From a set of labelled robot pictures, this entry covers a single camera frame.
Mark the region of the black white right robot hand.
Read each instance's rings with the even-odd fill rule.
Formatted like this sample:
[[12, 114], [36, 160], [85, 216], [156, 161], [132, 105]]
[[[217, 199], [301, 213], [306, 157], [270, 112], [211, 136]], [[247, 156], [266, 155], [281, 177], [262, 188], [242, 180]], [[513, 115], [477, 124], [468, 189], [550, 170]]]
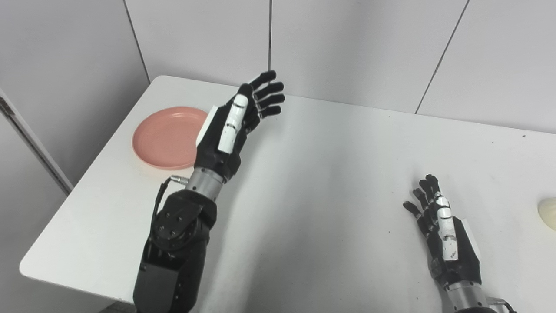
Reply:
[[433, 279], [443, 288], [461, 281], [481, 284], [479, 257], [464, 222], [453, 215], [437, 177], [426, 175], [412, 193], [421, 207], [405, 201], [403, 208], [415, 217], [425, 239]]

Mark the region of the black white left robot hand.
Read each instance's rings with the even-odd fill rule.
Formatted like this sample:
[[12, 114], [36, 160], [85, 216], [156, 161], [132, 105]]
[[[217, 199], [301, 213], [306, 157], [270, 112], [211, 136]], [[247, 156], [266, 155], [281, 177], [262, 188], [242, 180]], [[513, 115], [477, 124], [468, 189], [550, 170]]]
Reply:
[[242, 164], [246, 139], [262, 119], [279, 115], [285, 101], [284, 84], [274, 70], [243, 83], [227, 103], [213, 106], [196, 139], [195, 169], [208, 169], [226, 183]]

